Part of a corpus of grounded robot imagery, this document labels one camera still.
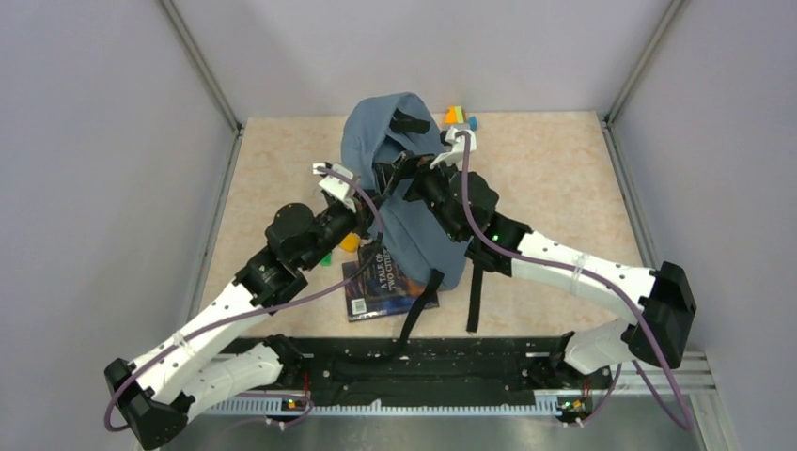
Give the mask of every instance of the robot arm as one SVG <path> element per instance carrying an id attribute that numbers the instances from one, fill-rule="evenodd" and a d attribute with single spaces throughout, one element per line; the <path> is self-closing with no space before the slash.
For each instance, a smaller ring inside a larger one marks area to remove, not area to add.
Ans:
<path id="1" fill-rule="evenodd" d="M 333 170 L 352 176 L 339 166 Z M 144 449 L 168 443 L 209 407 L 273 384 L 287 367 L 297 366 L 301 353 L 282 336 L 269 337 L 221 363 L 211 364 L 211 359 L 262 321 L 265 309 L 272 311 L 299 294 L 307 285 L 302 271 L 314 268 L 346 235 L 367 234 L 373 216 L 363 199 L 341 184 L 332 176 L 321 181 L 329 206 L 318 216 L 304 204 L 280 209 L 266 229 L 268 245 L 210 305 L 154 349 L 130 362 L 116 359 L 105 368 L 116 407 Z"/>
<path id="2" fill-rule="evenodd" d="M 476 148 L 476 137 L 471 131 L 452 128 L 442 139 L 451 146 L 443 155 L 404 156 L 394 162 L 401 167 L 409 161 L 417 167 L 405 200 L 423 201 L 451 240 L 470 240 L 467 256 L 485 271 L 566 289 L 618 316 L 591 331 L 561 337 L 559 350 L 551 357 L 559 379 L 580 379 L 602 366 L 634 359 L 660 366 L 637 315 L 650 327 L 667 364 L 680 366 L 695 316 L 695 300 L 681 267 L 669 262 L 658 271 L 630 267 L 553 241 L 496 212 L 498 194 L 471 172 L 467 209 L 482 237 L 475 236 L 463 205 L 462 172 L 454 164 Z M 493 245 L 486 245 L 482 238 Z M 631 301 L 626 303 L 618 292 Z"/>

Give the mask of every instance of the white cable tie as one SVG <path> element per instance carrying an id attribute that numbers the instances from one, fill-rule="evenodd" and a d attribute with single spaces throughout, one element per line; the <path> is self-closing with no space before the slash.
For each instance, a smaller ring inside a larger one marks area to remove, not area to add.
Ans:
<path id="1" fill-rule="evenodd" d="M 172 334 L 172 341 L 174 341 L 174 345 L 178 348 L 181 348 L 188 354 L 188 357 L 194 357 L 196 355 L 196 350 L 193 346 L 191 346 L 188 341 L 186 341 L 185 336 L 180 333 L 180 331 L 174 332 Z"/>
<path id="2" fill-rule="evenodd" d="M 581 272 L 584 270 L 584 266 L 589 257 L 590 255 L 584 252 L 578 256 L 574 262 L 575 268 L 573 268 L 573 274 L 570 278 L 570 293 L 575 296 L 578 296 L 578 279 L 581 277 Z"/>

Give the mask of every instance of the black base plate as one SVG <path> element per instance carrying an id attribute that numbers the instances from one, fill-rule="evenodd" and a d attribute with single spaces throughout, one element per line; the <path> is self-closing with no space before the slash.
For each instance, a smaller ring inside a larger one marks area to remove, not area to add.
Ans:
<path id="1" fill-rule="evenodd" d="M 223 353 L 249 350 L 262 338 L 238 338 Z M 535 403 L 535 389 L 567 388 L 545 371 L 557 337 L 413 338 L 399 358 L 361 363 L 351 357 L 377 357 L 395 346 L 391 339 L 292 338 L 305 355 L 296 371 L 264 389 L 303 390 L 318 406 L 500 406 Z M 593 389 L 611 378 L 596 371 Z"/>

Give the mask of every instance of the metal frame edge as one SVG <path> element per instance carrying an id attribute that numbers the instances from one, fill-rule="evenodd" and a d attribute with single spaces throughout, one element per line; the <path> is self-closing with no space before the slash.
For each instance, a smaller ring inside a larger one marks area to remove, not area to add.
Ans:
<path id="1" fill-rule="evenodd" d="M 664 37 L 666 36 L 667 32 L 672 29 L 672 24 L 679 17 L 680 13 L 683 11 L 683 7 L 685 7 L 687 3 L 688 0 L 670 0 L 670 4 L 664 11 L 662 19 L 656 25 L 656 29 L 653 30 L 653 34 L 650 35 L 648 44 L 645 46 L 642 54 L 639 55 L 639 59 L 633 66 L 628 79 L 626 79 L 625 83 L 617 94 L 615 101 L 612 103 L 609 113 L 606 115 L 605 121 L 609 125 L 614 124 L 617 121 L 617 118 L 622 114 L 623 110 L 625 109 L 625 105 L 628 103 L 629 98 L 633 94 L 634 89 L 639 84 L 642 76 L 645 74 L 646 69 L 649 67 L 650 61 L 659 50 Z"/>
<path id="2" fill-rule="evenodd" d="M 213 249 L 215 249 L 216 239 L 219 235 L 219 227 L 221 226 L 224 208 L 227 204 L 227 195 L 229 194 L 229 187 L 232 183 L 232 175 L 235 172 L 235 164 L 241 152 L 242 141 L 243 129 L 233 134 L 233 142 L 230 148 L 229 158 L 227 159 L 227 167 L 225 168 L 221 187 L 219 188 L 218 195 L 216 196 L 216 203 L 213 207 L 210 230 L 205 238 L 205 245 L 202 250 L 202 257 L 199 260 L 199 266 L 195 268 L 194 271 L 195 280 L 193 282 L 193 288 L 191 289 L 191 297 L 188 299 L 186 308 L 184 308 L 180 315 L 180 318 L 184 322 L 188 322 L 191 318 L 195 317 L 196 314 L 199 313 L 202 304 L 202 295 L 205 290 L 205 283 L 208 281 L 208 271 L 211 268 Z"/>
<path id="3" fill-rule="evenodd" d="M 691 395 L 692 410 L 706 451 L 739 451 L 733 426 L 718 393 Z"/>
<path id="4" fill-rule="evenodd" d="M 609 152 L 609 159 L 612 161 L 612 166 L 615 168 L 617 185 L 619 185 L 620 194 L 622 194 L 623 202 L 628 212 L 631 230 L 636 239 L 639 254 L 642 257 L 642 263 L 649 267 L 657 267 L 661 260 L 659 260 L 656 248 L 653 245 L 648 223 L 642 212 L 639 197 L 634 189 L 631 173 L 628 169 L 628 162 L 617 140 L 614 126 L 608 124 L 605 120 L 601 120 L 601 128 L 603 139 L 606 141 L 606 149 Z"/>
<path id="5" fill-rule="evenodd" d="M 199 81 L 202 82 L 202 85 L 207 89 L 208 94 L 210 94 L 216 109 L 219 110 L 219 113 L 224 117 L 229 128 L 234 132 L 238 132 L 242 127 L 241 122 L 236 118 L 235 112 L 232 110 L 229 101 L 227 101 L 227 97 L 224 95 L 224 91 L 221 86 L 219 86 L 219 82 L 216 80 L 215 75 L 213 75 L 207 60 L 199 50 L 199 46 L 191 35 L 188 25 L 182 19 L 177 6 L 174 4 L 174 0 L 156 0 L 156 3 L 161 7 L 161 11 L 171 24 L 180 46 L 188 56 L 191 66 L 199 77 Z"/>

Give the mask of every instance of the yellow block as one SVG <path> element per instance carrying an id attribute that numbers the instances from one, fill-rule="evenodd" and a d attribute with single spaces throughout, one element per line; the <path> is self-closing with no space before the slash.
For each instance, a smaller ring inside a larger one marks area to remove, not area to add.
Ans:
<path id="1" fill-rule="evenodd" d="M 346 238 L 344 238 L 343 241 L 340 242 L 340 248 L 346 252 L 356 251 L 357 246 L 359 245 L 360 245 L 360 239 L 353 233 L 347 235 Z"/>

